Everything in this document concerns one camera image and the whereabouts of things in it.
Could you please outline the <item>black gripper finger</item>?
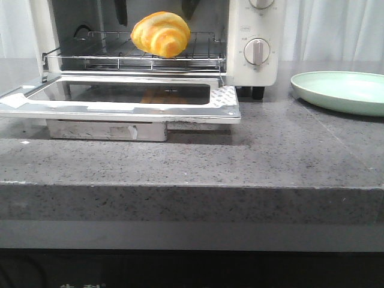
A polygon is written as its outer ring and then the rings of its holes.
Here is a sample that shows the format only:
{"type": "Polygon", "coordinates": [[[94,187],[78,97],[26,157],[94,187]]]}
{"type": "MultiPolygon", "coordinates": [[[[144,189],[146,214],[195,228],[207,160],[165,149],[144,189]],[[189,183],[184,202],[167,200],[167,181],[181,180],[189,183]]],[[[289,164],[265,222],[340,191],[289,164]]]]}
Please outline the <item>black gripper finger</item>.
{"type": "Polygon", "coordinates": [[[114,0],[115,11],[118,23],[120,25],[128,25],[127,16],[127,1],[126,0],[114,0]]]}
{"type": "Polygon", "coordinates": [[[191,20],[200,0],[182,0],[181,8],[182,12],[187,20],[191,20]]]}

